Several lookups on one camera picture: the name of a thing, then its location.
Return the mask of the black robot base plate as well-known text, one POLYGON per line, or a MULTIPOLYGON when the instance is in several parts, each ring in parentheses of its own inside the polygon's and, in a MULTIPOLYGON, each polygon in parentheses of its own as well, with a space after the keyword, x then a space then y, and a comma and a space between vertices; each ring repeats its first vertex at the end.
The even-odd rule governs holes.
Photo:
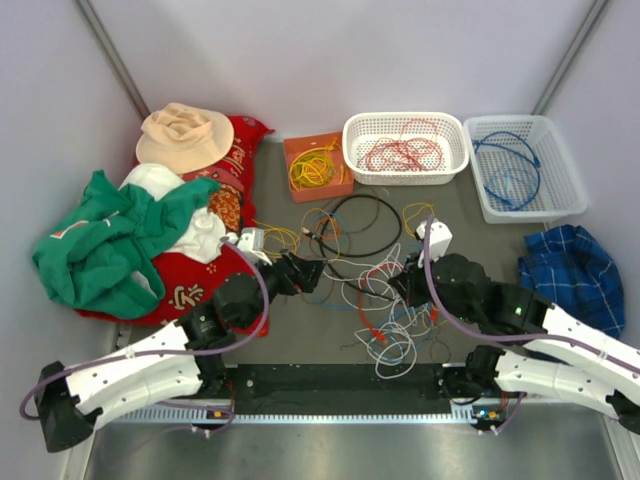
POLYGON ((498 399, 461 366, 417 364, 384 380, 365 364, 245 364, 229 368, 198 399, 231 400, 243 415, 385 415, 443 413, 450 399, 498 399))

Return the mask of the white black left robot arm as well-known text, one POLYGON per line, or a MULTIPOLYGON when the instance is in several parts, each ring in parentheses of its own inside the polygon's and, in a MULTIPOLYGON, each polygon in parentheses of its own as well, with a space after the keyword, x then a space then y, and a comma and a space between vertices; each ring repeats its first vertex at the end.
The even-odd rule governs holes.
POLYGON ((73 448, 132 411, 175 397, 212 397, 226 387, 222 356, 239 345, 236 329, 262 327, 279 295, 310 293, 325 263, 290 252, 228 276, 211 296, 132 345, 94 362, 46 366, 35 397, 48 452, 73 448))

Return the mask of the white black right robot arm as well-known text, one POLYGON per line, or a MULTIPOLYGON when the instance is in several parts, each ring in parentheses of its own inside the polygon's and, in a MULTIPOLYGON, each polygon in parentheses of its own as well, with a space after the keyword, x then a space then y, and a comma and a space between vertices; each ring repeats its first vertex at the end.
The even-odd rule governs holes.
POLYGON ((465 360, 466 394, 541 396, 639 431, 639 351, 524 287, 492 280, 459 254, 410 256, 391 286, 412 307, 433 304, 480 340, 465 360))

